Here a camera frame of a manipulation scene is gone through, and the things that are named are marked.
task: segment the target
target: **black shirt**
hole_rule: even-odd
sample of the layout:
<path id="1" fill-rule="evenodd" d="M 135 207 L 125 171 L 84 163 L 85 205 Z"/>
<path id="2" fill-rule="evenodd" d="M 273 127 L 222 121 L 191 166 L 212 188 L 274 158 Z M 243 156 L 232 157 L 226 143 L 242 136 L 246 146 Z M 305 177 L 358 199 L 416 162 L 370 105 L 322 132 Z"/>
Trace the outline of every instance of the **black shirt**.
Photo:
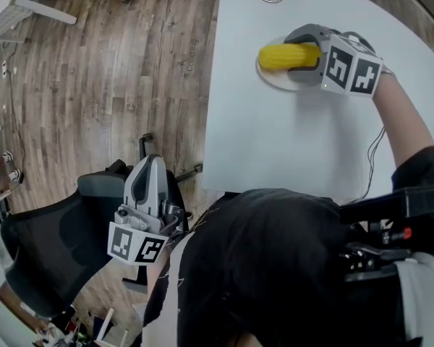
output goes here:
<path id="1" fill-rule="evenodd" d="M 434 147 L 392 180 L 394 189 L 434 184 Z M 434 255 L 434 215 L 413 232 L 410 246 Z M 339 253 L 353 235 L 329 198 L 227 194 L 173 251 L 145 312 L 145 346 L 161 339 L 148 333 L 172 333 L 173 346 L 225 346 L 244 330 L 265 347 L 404 345 L 398 277 L 344 283 Z"/>

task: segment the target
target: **office chair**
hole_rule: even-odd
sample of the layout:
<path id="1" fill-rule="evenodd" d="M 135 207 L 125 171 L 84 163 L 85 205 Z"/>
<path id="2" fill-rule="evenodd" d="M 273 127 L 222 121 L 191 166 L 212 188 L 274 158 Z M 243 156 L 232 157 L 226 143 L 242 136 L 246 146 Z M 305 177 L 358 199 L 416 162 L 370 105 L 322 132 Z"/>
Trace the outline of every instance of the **office chair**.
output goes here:
<path id="1" fill-rule="evenodd" d="M 141 159 L 150 141 L 150 134 L 140 139 Z M 105 171 L 81 176 L 76 192 L 65 200 L 11 215 L 2 223 L 1 237 L 13 259 L 6 280 L 40 316 L 61 314 L 111 260 L 106 251 L 109 222 L 123 203 L 131 171 L 132 166 L 117 160 Z M 184 207 L 173 173 L 166 174 L 171 199 Z"/>

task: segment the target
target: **power cord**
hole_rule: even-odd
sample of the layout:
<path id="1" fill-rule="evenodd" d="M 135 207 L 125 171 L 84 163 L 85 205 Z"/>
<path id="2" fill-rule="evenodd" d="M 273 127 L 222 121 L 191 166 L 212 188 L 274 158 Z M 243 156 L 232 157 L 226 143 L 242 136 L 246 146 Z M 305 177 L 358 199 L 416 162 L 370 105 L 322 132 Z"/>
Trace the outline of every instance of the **power cord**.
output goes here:
<path id="1" fill-rule="evenodd" d="M 370 164 L 370 172 L 368 174 L 368 186 L 367 186 L 367 189 L 366 189 L 365 193 L 360 198 L 352 200 L 350 203 L 356 202 L 357 200 L 364 199 L 368 195 L 368 193 L 370 192 L 371 181 L 373 180 L 373 172 L 375 171 L 375 154 L 376 154 L 376 150 L 378 149 L 379 143 L 381 142 L 381 140 L 383 139 L 383 137 L 384 137 L 385 134 L 386 134 L 386 131 L 385 131 L 384 127 L 383 127 L 381 129 L 378 137 L 376 137 L 376 139 L 373 140 L 373 142 L 371 143 L 370 147 L 368 148 L 367 157 L 368 157 L 368 163 Z"/>
<path id="2" fill-rule="evenodd" d="M 1 52 L 3 53 L 3 60 L 4 60 L 4 62 L 7 62 L 8 60 L 10 60 L 16 54 L 17 44 L 15 45 L 13 52 L 8 57 L 5 54 L 5 48 L 7 46 L 5 46 L 4 43 L 2 43 L 0 47 L 1 47 Z M 11 74 L 11 72 L 8 69 L 5 71 L 5 74 L 6 74 L 6 77 L 8 79 L 8 83 L 9 83 L 9 102 L 11 103 L 11 109 L 12 109 L 13 127 L 16 130 L 17 136 L 18 136 L 18 138 L 20 140 L 20 147 L 21 147 L 21 150 L 22 150 L 21 174 L 22 174 L 22 176 L 24 176 L 24 173 L 25 173 L 24 172 L 25 171 L 25 161 L 26 161 L 26 148 L 25 148 L 24 141 L 22 139 L 20 128 L 17 126 L 16 112 L 14 111 L 12 74 Z M 20 184 L 18 184 L 17 186 L 15 186 L 13 189 L 11 189 L 11 192 L 13 190 L 15 190 L 19 186 L 20 186 Z"/>

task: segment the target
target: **chair backrest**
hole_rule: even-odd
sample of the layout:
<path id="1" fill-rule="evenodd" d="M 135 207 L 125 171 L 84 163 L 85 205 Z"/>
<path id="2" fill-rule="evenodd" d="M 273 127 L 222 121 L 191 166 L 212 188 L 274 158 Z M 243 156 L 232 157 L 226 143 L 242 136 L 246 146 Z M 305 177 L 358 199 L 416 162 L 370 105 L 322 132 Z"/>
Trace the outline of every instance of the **chair backrest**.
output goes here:
<path id="1" fill-rule="evenodd" d="M 1 225 L 1 237 L 14 260 L 7 281 L 43 317 L 63 312 L 111 259 L 106 253 L 109 221 L 122 204 L 119 185 L 126 176 L 109 171 L 88 176 L 81 183 L 85 186 L 65 200 L 12 215 Z M 117 188 L 99 194 L 96 186 L 109 186 L 109 180 Z"/>

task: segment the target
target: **floor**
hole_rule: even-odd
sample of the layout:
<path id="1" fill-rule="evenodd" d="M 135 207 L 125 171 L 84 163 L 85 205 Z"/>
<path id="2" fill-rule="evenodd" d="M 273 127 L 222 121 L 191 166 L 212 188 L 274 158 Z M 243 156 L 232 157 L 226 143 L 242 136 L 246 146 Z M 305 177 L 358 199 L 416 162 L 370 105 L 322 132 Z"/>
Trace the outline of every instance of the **floor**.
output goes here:
<path id="1" fill-rule="evenodd" d="M 0 48 L 0 154 L 12 150 L 26 175 L 9 199 L 12 212 L 64 199 L 78 176 L 118 158 L 138 162 L 137 140 L 146 132 L 154 133 L 158 152 L 176 174 L 202 160 L 218 0 L 41 1 L 78 21 L 69 26 L 34 15 L 17 27 L 27 32 L 27 42 L 5 48 L 15 71 L 24 163 Z M 434 27 L 408 0 L 372 1 L 434 42 Z M 200 189 L 199 177 L 181 188 L 195 217 L 216 198 Z M 88 311 L 103 316 L 114 307 L 114 320 L 133 338 L 141 324 L 132 304 L 145 299 L 121 279 L 135 273 L 111 261 L 76 298 L 81 318 L 89 322 Z"/>

